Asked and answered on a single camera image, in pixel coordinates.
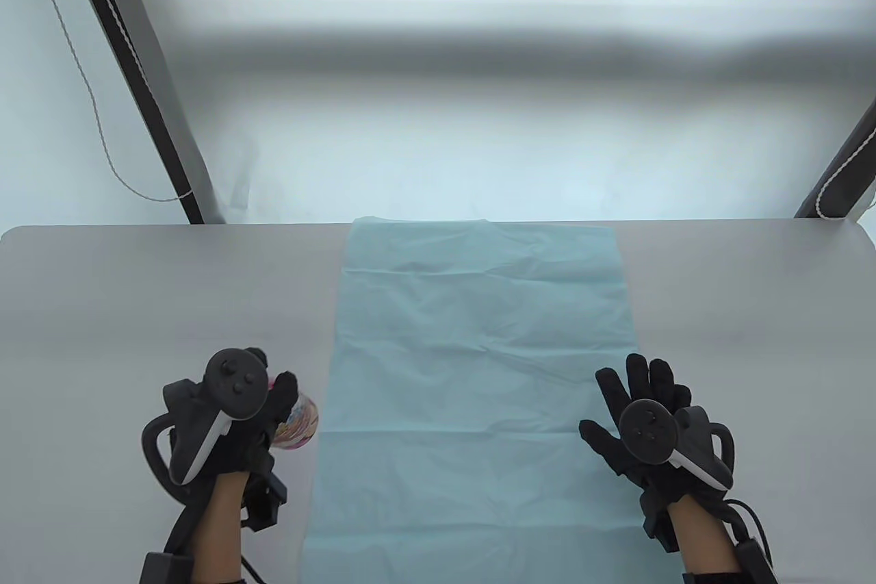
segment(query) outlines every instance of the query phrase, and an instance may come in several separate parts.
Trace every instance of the light blue cloth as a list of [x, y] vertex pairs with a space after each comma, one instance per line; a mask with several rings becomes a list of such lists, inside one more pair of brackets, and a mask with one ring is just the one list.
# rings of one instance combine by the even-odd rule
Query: light blue cloth
[[610, 229], [354, 224], [305, 584], [679, 581], [578, 436], [635, 349]]

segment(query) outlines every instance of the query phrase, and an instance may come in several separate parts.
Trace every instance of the gloved hand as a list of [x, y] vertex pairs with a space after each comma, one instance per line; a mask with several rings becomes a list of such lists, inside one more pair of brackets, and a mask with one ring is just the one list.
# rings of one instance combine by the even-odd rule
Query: gloved hand
[[[619, 424], [623, 410], [638, 399], [654, 399], [673, 414], [691, 405], [691, 390], [675, 383], [672, 369], [666, 361], [654, 359], [649, 368], [644, 356], [631, 353], [626, 358], [626, 376], [630, 385], [629, 394], [615, 370], [600, 369], [595, 375], [615, 425]], [[684, 468], [674, 468], [669, 463], [659, 466], [642, 463], [628, 452], [620, 439], [592, 420], [582, 420], [578, 430], [581, 438], [605, 459], [609, 468], [619, 477], [625, 475], [642, 490], [654, 488], [663, 508], [678, 502], [685, 494], [709, 499], [717, 494]]]
[[253, 471], [259, 453], [269, 449], [276, 428], [288, 419], [297, 400], [298, 380], [292, 372], [283, 372], [268, 391], [261, 411], [248, 420], [232, 422], [228, 435], [216, 440], [198, 477]]

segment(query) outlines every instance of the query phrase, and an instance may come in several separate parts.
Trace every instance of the black frame bar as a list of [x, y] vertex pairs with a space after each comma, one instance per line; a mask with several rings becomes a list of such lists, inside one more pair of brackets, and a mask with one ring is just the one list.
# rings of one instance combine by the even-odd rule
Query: black frame bar
[[[116, 0], [109, 0], [112, 2], [112, 8], [115, 9], [120, 23], [122, 23], [122, 29], [119, 29], [118, 23], [116, 23], [116, 19], [113, 17], [112, 9], [110, 9], [106, 0], [90, 1], [92, 8], [94, 8], [94, 13], [97, 15], [98, 20], [100, 20], [103, 33], [106, 34], [107, 41], [110, 43], [110, 48], [112, 48], [113, 54], [116, 56], [119, 68], [121, 68], [122, 74], [125, 76], [128, 89], [131, 89], [134, 102], [137, 103], [137, 107], [140, 109], [140, 115], [143, 117], [151, 139], [153, 139], [159, 157], [162, 159], [162, 164], [167, 171], [167, 175], [170, 177], [173, 189], [175, 189], [178, 196], [183, 196], [192, 189], [191, 181], [189, 181], [182, 161], [179, 159], [178, 149], [167, 129], [162, 109], [157, 105], [156, 99], [153, 98], [153, 93], [150, 92], [149, 86], [147, 86], [147, 83], [141, 76], [138, 62], [128, 47], [127, 40], [125, 40], [125, 36], [128, 39], [131, 39], [131, 36], [129, 36], [123, 21], [123, 14], [118, 4], [116, 4]], [[201, 207], [198, 205], [195, 193], [188, 193], [179, 202], [182, 204], [185, 217], [188, 218], [190, 224], [205, 223], [204, 212], [201, 211]]]
[[[836, 153], [836, 157], [819, 178], [819, 182], [813, 187], [800, 209], [797, 210], [795, 217], [816, 218], [819, 215], [816, 212], [816, 199], [819, 197], [824, 183], [830, 180], [830, 177], [848, 161], [866, 138], [873, 133], [873, 130], [876, 130], [876, 100], [873, 100], [867, 111], [864, 112], [855, 129], [851, 131], [848, 139], [842, 144], [842, 148]], [[820, 203], [822, 214], [825, 217], [848, 216], [874, 179], [876, 179], [876, 139], [864, 146], [824, 190]]]

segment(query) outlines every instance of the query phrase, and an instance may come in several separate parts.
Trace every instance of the white backdrop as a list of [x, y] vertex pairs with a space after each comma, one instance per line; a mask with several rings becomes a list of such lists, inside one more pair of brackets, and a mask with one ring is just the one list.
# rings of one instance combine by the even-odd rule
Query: white backdrop
[[[175, 196], [88, 0], [57, 0], [101, 109], [116, 167]], [[187, 223], [110, 173], [91, 102], [49, 0], [0, 0], [0, 233], [30, 224]]]
[[144, 0], [229, 220], [788, 217], [876, 0]]

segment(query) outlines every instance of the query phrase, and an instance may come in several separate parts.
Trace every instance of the white tabletop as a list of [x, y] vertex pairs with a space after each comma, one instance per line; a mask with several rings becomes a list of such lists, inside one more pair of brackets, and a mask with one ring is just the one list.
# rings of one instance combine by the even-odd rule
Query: white tabletop
[[[732, 428], [734, 494], [766, 524], [782, 580], [871, 579], [876, 252], [864, 231], [817, 220], [610, 225], [642, 349]], [[262, 346], [272, 369], [293, 369], [322, 402], [347, 230], [3, 236], [4, 581], [137, 581], [179, 511], [151, 478], [140, 431], [163, 411], [163, 384], [200, 377], [216, 350]], [[277, 527], [245, 538], [267, 581], [295, 580], [317, 447], [278, 456], [289, 503]]]

